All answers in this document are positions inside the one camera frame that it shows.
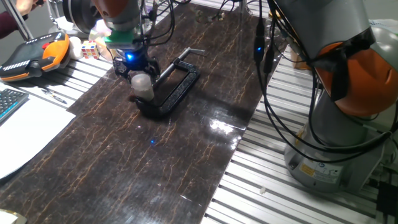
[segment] white paper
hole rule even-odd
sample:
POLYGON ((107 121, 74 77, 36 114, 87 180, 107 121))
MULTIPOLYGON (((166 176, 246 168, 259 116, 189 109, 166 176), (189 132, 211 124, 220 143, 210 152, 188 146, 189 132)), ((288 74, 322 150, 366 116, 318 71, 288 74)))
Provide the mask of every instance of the white paper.
POLYGON ((0 211, 0 223, 1 224, 13 224, 17 219, 18 219, 18 217, 16 217, 13 214, 0 211))
MULTIPOLYGON (((10 88, 0 83, 0 91, 10 88)), ((75 115, 29 96, 0 126, 0 179, 13 173, 39 153, 75 115)))

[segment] person's arm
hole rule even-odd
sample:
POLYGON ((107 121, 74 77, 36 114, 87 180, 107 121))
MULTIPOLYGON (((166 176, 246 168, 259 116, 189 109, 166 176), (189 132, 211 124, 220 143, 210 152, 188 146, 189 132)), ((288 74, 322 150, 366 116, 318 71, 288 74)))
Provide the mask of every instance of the person's arm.
MULTIPOLYGON (((24 20, 27 19, 28 13, 37 7, 38 0, 17 0, 16 7, 24 20)), ((8 13, 0 14, 0 39, 5 38, 10 33, 18 30, 18 25, 15 19, 8 13)))
POLYGON ((0 39, 7 37, 15 30, 18 30, 15 19, 8 12, 0 14, 0 39))

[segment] black c-clamp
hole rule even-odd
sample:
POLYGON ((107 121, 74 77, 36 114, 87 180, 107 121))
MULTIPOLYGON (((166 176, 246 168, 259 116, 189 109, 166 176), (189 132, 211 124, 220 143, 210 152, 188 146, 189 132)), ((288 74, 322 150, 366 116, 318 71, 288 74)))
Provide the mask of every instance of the black c-clamp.
POLYGON ((158 88, 160 84, 175 70, 182 70, 187 72, 183 80, 171 91, 166 99, 160 104, 156 104, 154 100, 146 101, 140 97, 136 97, 136 105, 141 112, 151 118, 161 118, 170 112, 183 100, 188 91, 199 79, 200 71, 196 66, 183 62, 189 53, 204 54, 204 50, 191 49, 190 47, 177 57, 170 66, 160 74, 160 77, 152 85, 154 89, 158 88))

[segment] orange controller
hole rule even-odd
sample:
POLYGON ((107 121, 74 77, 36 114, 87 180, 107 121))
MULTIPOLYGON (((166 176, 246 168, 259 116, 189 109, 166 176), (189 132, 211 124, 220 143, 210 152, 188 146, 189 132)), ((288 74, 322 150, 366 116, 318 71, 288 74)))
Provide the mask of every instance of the orange controller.
POLYGON ((40 77, 69 62, 69 36, 62 32, 38 37, 21 44, 10 59, 0 66, 0 79, 14 82, 40 77))

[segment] pen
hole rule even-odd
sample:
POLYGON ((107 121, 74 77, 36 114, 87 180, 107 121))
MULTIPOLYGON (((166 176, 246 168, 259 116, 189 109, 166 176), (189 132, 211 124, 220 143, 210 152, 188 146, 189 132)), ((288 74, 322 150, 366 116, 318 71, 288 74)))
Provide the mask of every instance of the pen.
POLYGON ((68 104, 65 100, 63 100, 63 99, 61 99, 61 98, 55 96, 50 90, 44 90, 44 89, 42 89, 42 91, 43 91, 44 94, 46 94, 46 95, 48 95, 48 96, 51 96, 51 97, 54 98, 55 100, 57 100, 57 101, 59 101, 59 102, 61 102, 61 103, 68 104))

